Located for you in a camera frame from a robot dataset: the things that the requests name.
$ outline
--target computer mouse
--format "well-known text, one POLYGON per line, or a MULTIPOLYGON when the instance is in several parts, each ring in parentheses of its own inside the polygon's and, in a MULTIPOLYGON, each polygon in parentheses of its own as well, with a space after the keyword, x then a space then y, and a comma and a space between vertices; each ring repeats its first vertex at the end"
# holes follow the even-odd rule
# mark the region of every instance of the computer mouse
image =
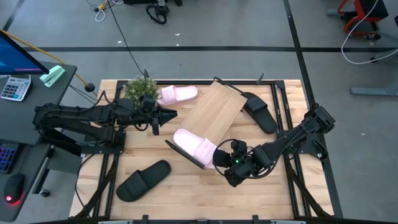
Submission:
POLYGON ((8 178, 4 187, 4 199, 7 203, 16 203, 22 196, 25 177, 22 174, 14 174, 8 178))

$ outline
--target gray floor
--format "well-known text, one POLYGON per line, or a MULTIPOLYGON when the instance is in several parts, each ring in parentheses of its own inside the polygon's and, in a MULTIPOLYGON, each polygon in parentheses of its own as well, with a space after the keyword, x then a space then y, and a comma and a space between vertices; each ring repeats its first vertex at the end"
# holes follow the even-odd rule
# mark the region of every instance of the gray floor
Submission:
MULTIPOLYGON (((89 0, 99 4, 99 0, 89 0)), ((16 0, 0 0, 0 27, 16 0)), ((343 22, 325 15, 340 0, 289 0, 302 47, 340 47, 345 39, 343 22)), ((398 47, 393 18, 398 2, 384 0, 390 16, 380 22, 381 40, 350 39, 347 47, 398 47)), ((263 46, 293 47, 283 0, 184 0, 170 3, 166 26, 154 24, 143 8, 114 6, 130 46, 263 46)), ((9 32, 38 47, 123 47, 111 12, 102 23, 94 20, 84 0, 26 0, 9 32)), ((134 78, 139 72, 128 52, 53 52, 76 65, 88 82, 99 86, 103 78, 134 78)), ((301 79, 295 52, 191 51, 133 52, 142 69, 154 78, 264 78, 301 79)), ((32 53, 39 60, 51 60, 32 53)), ((351 60, 368 60, 373 54, 347 54, 351 60)), ((398 154, 396 147, 397 99, 352 96, 353 86, 386 86, 398 78, 398 59, 377 64, 352 65, 339 53, 304 53, 315 99, 337 120, 326 143, 345 218, 398 222, 398 154)), ((73 85, 83 89, 76 78, 73 85)), ((89 106, 71 90, 63 103, 89 106)), ((45 188, 50 198, 29 195, 15 223, 66 218, 73 195, 75 174, 52 172, 45 188)))

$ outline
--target keyboard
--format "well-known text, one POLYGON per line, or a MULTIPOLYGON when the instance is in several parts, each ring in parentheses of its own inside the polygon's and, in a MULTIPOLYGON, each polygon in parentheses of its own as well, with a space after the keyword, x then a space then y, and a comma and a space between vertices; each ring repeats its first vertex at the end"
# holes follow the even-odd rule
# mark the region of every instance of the keyboard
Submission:
POLYGON ((0 173, 9 174, 21 149, 19 144, 0 141, 0 173))

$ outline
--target monitor screen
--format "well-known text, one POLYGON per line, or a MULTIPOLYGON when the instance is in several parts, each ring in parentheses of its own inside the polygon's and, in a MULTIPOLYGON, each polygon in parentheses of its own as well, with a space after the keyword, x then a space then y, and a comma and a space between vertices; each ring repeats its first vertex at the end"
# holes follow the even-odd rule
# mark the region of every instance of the monitor screen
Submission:
POLYGON ((0 75, 45 73, 43 65, 0 31, 0 75))

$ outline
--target leaves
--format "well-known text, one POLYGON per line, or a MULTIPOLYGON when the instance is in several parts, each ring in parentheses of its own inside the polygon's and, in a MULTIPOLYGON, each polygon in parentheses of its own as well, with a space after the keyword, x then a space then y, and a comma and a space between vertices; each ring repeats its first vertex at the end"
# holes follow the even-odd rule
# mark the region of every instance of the leaves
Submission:
POLYGON ((155 100, 157 100, 159 97, 157 92, 158 89, 159 87, 156 86, 156 82, 151 78, 145 79, 142 77, 137 77, 136 79, 130 80, 124 86, 124 97, 137 103, 140 97, 142 97, 144 94, 149 94, 153 96, 155 100))

